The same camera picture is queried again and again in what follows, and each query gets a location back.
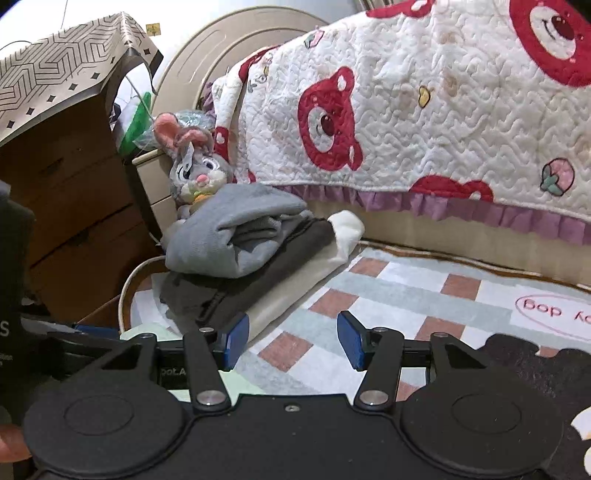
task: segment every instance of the pink bunny ear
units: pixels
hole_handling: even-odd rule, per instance
[[[189,142],[194,147],[205,147],[208,153],[213,151],[213,137],[211,133],[199,127],[185,127],[179,130],[174,139],[174,146],[180,148]]]
[[[178,124],[177,118],[171,113],[161,113],[154,120],[154,136],[158,143],[166,150],[175,152],[177,146],[174,139],[181,126]]]
[[[176,138],[174,139],[174,146],[180,147],[189,142],[193,142],[193,145],[206,145],[209,139],[202,130],[197,128],[187,127],[181,129]]]

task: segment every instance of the circular pad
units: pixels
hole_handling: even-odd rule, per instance
[[[184,426],[167,390],[124,371],[73,378],[25,416],[25,440],[41,466],[73,478],[124,476],[157,460]]]
[[[512,478],[544,466],[563,422],[554,405],[511,374],[458,370],[417,390],[403,404],[411,442],[447,469]]]

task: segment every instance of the folded clothing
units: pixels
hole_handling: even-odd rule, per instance
[[[171,272],[162,285],[160,301],[176,320],[220,329],[334,240],[329,221],[308,219],[297,225],[275,255],[255,272],[241,278]]]
[[[329,222],[335,231],[335,241],[246,311],[250,319],[249,340],[261,333],[316,284],[349,261],[349,256],[365,233],[363,222],[348,210],[331,215]]]
[[[170,239],[175,272],[241,278],[265,265],[312,213],[291,193],[259,183],[227,184]]]

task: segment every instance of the white cloth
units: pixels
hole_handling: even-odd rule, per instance
[[[365,227],[352,212],[343,210],[328,218],[335,230],[335,241],[323,248],[295,274],[284,280],[246,311],[250,318],[249,340],[302,298],[314,285],[349,260],[361,240]]]

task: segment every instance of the bunny plush toy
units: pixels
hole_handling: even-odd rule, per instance
[[[182,127],[172,113],[154,121],[154,136],[173,159],[171,194],[180,205],[177,216],[188,218],[211,195],[233,179],[232,167],[213,153],[213,138],[200,127]]]

